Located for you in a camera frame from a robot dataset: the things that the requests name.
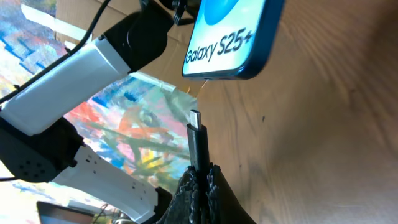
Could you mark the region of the blue Galaxy smartphone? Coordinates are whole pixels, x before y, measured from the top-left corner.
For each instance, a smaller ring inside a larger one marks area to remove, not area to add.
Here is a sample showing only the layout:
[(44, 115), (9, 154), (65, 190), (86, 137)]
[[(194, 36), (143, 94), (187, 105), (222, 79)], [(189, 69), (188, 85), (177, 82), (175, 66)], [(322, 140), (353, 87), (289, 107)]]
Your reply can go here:
[(284, 0), (203, 0), (183, 61), (195, 80), (248, 80), (271, 54)]

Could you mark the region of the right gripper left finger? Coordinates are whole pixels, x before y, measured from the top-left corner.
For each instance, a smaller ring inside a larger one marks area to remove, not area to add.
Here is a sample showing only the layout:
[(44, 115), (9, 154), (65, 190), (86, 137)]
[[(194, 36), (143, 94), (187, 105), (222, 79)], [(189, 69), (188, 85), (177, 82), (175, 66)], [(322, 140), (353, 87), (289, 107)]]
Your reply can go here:
[(198, 224), (199, 186), (196, 170), (188, 166), (166, 212), (156, 224)]

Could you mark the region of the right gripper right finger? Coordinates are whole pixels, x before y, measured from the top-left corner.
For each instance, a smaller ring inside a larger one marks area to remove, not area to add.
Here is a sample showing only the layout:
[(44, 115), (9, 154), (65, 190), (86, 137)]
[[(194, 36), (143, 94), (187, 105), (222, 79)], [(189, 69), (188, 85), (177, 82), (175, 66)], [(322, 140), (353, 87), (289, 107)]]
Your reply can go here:
[(240, 205), (225, 179), (221, 167), (210, 164), (207, 175), (208, 222), (211, 224), (256, 224)]

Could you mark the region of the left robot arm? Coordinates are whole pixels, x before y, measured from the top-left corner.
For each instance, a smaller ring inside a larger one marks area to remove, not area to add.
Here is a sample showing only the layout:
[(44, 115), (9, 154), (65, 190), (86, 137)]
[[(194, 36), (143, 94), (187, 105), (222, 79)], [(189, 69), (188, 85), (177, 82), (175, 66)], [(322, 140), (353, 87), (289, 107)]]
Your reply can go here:
[(94, 40), (65, 55), (1, 99), (1, 161), (7, 181), (54, 182), (120, 209), (136, 223), (158, 223), (174, 196), (102, 159), (65, 115), (164, 52), (169, 30), (188, 24), (186, 1), (142, 1)]

